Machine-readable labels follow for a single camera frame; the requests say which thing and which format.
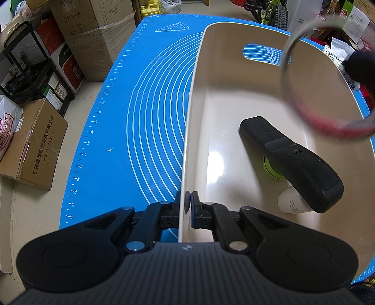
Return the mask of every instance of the white bottle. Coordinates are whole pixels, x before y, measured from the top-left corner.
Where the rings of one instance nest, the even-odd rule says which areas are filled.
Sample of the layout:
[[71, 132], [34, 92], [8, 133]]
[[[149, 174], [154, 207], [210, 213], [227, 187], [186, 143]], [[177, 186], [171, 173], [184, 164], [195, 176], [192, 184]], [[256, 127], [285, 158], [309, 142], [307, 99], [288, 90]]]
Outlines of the white bottle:
[[282, 212], [291, 214], [311, 212], [313, 210], [293, 186], [290, 186], [279, 195], [277, 205]]

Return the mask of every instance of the screw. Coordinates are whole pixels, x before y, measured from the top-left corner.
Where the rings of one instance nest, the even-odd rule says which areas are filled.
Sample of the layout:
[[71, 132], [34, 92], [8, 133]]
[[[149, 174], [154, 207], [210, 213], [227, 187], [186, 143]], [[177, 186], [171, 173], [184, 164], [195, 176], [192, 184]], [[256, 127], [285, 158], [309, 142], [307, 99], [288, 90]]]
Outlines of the screw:
[[245, 250], [247, 247], [248, 247], [247, 243], [239, 241], [239, 240], [235, 240], [234, 242], [231, 242], [229, 244], [229, 248], [235, 251], [242, 251], [242, 250]]
[[146, 247], [146, 245], [143, 242], [140, 242], [139, 240], [134, 240], [126, 244], [126, 248], [130, 251], [140, 251], [144, 249], [144, 247]]

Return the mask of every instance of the black handle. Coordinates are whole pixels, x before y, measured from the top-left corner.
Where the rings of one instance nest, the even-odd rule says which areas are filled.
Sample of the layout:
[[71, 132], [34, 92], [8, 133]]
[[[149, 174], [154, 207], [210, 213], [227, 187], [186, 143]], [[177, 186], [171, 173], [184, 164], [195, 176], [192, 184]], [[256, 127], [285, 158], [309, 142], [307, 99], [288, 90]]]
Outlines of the black handle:
[[324, 213], [341, 199], [344, 185], [336, 172], [265, 118], [243, 120], [239, 131], [288, 179], [315, 212]]

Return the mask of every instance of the ribbed black surface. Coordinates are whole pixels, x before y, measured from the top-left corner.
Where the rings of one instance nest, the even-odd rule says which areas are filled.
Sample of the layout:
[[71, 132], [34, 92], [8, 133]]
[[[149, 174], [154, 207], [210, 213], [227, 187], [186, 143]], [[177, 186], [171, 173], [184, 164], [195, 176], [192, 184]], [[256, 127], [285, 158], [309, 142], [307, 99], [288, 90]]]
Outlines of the ribbed black surface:
[[227, 253], [219, 243], [157, 243], [149, 252], [127, 256], [111, 278], [88, 290], [52, 294], [30, 289], [12, 304], [355, 305], [362, 303], [346, 289], [324, 294], [307, 294], [276, 286], [258, 272], [248, 257]]

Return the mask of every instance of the tiled floor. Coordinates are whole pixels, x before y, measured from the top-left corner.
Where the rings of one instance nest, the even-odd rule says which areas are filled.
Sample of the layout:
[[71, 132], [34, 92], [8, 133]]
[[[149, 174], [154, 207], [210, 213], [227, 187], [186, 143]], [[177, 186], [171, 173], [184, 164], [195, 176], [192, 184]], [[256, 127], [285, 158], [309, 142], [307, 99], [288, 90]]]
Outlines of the tiled floor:
[[[182, 4], [182, 14], [202, 14], [253, 20], [252, 15], [229, 0]], [[7, 304], [24, 291], [16, 272], [15, 257], [22, 246], [40, 235], [59, 228], [61, 203], [66, 181], [82, 129], [102, 83], [85, 82], [71, 102], [65, 119], [68, 129], [58, 158], [52, 190], [42, 191], [16, 184], [11, 211], [11, 252], [13, 273], [0, 273], [0, 301]]]

